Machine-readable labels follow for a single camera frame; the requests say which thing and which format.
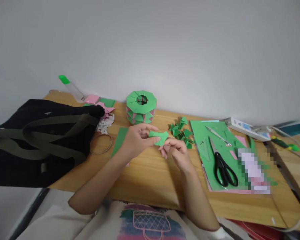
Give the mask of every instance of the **power strip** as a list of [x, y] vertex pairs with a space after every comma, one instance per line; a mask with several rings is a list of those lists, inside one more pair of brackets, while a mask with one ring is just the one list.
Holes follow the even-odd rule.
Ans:
[[247, 134], [250, 137], [258, 139], [262, 142], [271, 141], [270, 134], [268, 132], [257, 133], [255, 131], [256, 128], [254, 126], [251, 126], [251, 125], [244, 123], [242, 121], [239, 121], [237, 119], [226, 118], [226, 119], [223, 119], [220, 121], [225, 122], [227, 127], [237, 130], [238, 132]]

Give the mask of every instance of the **bag strap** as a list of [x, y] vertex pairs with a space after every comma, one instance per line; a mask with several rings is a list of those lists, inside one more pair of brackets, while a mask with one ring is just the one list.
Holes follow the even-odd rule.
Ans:
[[[65, 135], [54, 135], [29, 131], [29, 128], [49, 124], [76, 123]], [[88, 124], [97, 126], [98, 119], [89, 114], [69, 115], [39, 119], [27, 124], [20, 129], [2, 129], [0, 130], [0, 149], [9, 152], [15, 156], [29, 159], [42, 160], [50, 154], [61, 157], [75, 159], [75, 165], [82, 163], [86, 156], [79, 152], [63, 146], [52, 144], [50, 142], [61, 138], [75, 136], [80, 133]], [[28, 144], [38, 148], [38, 150], [26, 150], [21, 148], [13, 139], [25, 140]]]

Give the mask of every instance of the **white shirt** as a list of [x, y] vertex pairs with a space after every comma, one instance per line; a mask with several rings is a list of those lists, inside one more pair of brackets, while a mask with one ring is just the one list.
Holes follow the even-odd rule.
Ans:
[[96, 214], [80, 215], [67, 202], [52, 206], [18, 240], [233, 240], [223, 228], [209, 232], [196, 227], [174, 210], [113, 201]]

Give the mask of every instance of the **person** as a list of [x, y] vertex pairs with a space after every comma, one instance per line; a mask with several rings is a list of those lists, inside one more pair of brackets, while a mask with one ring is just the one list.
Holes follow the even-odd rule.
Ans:
[[183, 141], [168, 138], [159, 147], [171, 154], [181, 172], [185, 214], [150, 206], [103, 201], [127, 163], [159, 137], [148, 138], [158, 128], [149, 124], [129, 127], [118, 152], [70, 200], [52, 206], [18, 237], [29, 239], [233, 239], [222, 227], [203, 191]]

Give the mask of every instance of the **rubber band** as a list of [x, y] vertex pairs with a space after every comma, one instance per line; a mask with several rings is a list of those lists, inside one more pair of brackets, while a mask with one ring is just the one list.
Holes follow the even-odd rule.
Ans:
[[[91, 150], [91, 143], [93, 143], [94, 140], [96, 140], [96, 139], [97, 139], [98, 137], [100, 137], [100, 136], [109, 136], [109, 137], [111, 138], [111, 143], [110, 143], [110, 145], [106, 148], [106, 150], [104, 150], [103, 152], [100, 152], [100, 153], [96, 153], [96, 152], [93, 152], [93, 151]], [[96, 136], [95, 138], [93, 138], [93, 139], [90, 141], [90, 153], [95, 154], [95, 155], [99, 155], [99, 154], [105, 153], [105, 152], [108, 151], [109, 148], [112, 146], [112, 142], [113, 142], [113, 139], [112, 139], [112, 137], [111, 137], [109, 134], [100, 134], [100, 135]]]

